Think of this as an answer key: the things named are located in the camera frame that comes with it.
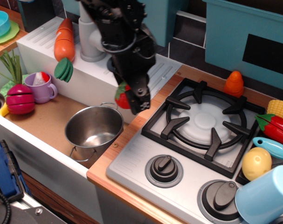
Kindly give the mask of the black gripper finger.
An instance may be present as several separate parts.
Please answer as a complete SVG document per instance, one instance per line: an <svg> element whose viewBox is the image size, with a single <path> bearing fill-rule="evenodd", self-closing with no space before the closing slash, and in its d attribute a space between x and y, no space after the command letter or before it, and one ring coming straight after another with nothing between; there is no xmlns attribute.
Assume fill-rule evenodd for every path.
<svg viewBox="0 0 283 224"><path fill-rule="evenodd" d="M125 94L132 114L137 115L144 110L150 109L151 96L149 91L142 97L136 96L132 90L126 91Z"/></svg>

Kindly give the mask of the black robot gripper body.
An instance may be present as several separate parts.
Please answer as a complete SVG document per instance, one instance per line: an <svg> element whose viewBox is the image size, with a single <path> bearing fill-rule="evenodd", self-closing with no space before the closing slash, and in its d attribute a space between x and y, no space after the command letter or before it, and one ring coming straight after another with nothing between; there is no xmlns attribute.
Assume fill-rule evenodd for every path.
<svg viewBox="0 0 283 224"><path fill-rule="evenodd" d="M128 50L113 54L107 67L113 73L117 84L125 82L136 96L146 95L148 90L149 69L155 64L155 52Z"/></svg>

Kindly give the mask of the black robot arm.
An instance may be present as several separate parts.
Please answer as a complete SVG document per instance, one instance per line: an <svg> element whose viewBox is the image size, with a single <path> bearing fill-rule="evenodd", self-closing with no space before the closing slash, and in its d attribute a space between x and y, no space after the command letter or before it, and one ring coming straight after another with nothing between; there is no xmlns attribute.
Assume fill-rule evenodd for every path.
<svg viewBox="0 0 283 224"><path fill-rule="evenodd" d="M150 108L148 71L156 63L156 40L143 23L145 4L137 0L82 0L95 22L107 67L126 96L132 114Z"/></svg>

